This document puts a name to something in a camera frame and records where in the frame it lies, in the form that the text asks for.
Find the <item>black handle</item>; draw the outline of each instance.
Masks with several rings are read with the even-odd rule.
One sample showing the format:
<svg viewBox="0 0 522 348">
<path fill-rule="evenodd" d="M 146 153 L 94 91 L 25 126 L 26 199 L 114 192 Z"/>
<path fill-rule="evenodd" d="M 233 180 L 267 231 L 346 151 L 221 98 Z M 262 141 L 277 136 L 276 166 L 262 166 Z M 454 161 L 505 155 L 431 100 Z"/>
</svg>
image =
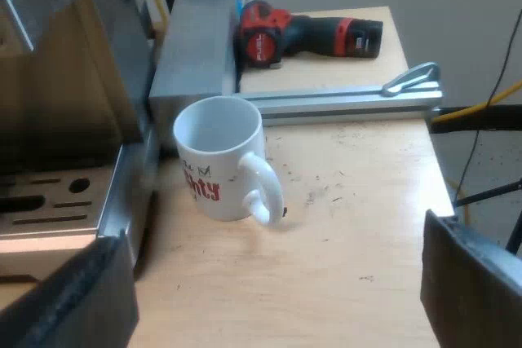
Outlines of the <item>black handle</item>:
<svg viewBox="0 0 522 348">
<path fill-rule="evenodd" d="M 283 48 L 286 55 L 310 51 L 327 56 L 374 58 L 379 53 L 382 35 L 380 21 L 294 15 L 283 32 Z"/>
</svg>

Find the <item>metal frame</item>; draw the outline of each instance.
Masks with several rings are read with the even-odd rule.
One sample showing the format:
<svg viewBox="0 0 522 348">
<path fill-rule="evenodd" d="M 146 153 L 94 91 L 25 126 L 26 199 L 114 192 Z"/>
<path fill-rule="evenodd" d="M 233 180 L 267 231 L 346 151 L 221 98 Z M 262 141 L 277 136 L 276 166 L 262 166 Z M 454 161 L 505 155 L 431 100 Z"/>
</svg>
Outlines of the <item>metal frame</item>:
<svg viewBox="0 0 522 348">
<path fill-rule="evenodd" d="M 435 63 L 411 68 L 383 86 L 239 93 L 256 105 L 266 126 L 425 117 L 442 99 Z"/>
</svg>

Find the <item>stains on wood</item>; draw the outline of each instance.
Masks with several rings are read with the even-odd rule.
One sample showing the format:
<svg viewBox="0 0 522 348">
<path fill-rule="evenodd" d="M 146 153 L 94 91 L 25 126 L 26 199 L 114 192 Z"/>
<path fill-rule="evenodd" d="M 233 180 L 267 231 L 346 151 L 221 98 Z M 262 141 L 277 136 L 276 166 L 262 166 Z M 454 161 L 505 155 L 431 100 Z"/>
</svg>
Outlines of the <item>stains on wood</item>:
<svg viewBox="0 0 522 348">
<path fill-rule="evenodd" d="M 370 283 L 373 283 L 375 278 L 372 275 L 367 275 L 367 276 L 361 276 L 359 278 L 359 280 L 366 280 L 366 281 L 369 281 Z"/>
</svg>

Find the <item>plywood surface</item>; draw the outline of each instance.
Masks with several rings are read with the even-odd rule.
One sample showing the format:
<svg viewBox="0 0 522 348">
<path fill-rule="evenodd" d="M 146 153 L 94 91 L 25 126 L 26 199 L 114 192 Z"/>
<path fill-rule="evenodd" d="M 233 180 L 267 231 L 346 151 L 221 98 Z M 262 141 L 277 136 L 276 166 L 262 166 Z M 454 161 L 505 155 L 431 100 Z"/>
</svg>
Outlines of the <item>plywood surface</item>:
<svg viewBox="0 0 522 348">
<path fill-rule="evenodd" d="M 389 10 L 329 11 L 385 22 L 376 60 L 301 55 L 247 73 L 243 91 L 382 83 L 406 70 Z M 451 214 L 423 121 L 267 128 L 288 213 L 199 214 L 177 161 L 161 168 L 156 220 L 136 283 L 131 346 L 436 346 L 419 300 L 428 208 Z"/>
</svg>

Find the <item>cordless drill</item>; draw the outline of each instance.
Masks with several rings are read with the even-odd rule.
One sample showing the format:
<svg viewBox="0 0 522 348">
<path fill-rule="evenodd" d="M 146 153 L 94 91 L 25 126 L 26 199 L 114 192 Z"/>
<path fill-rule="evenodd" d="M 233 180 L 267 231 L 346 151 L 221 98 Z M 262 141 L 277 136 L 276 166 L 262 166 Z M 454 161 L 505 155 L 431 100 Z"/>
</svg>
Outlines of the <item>cordless drill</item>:
<svg viewBox="0 0 522 348">
<path fill-rule="evenodd" d="M 277 68 L 281 56 L 309 51 L 336 57 L 378 56 L 383 22 L 291 15 L 254 0 L 243 7 L 238 29 L 241 54 L 257 68 Z"/>
</svg>

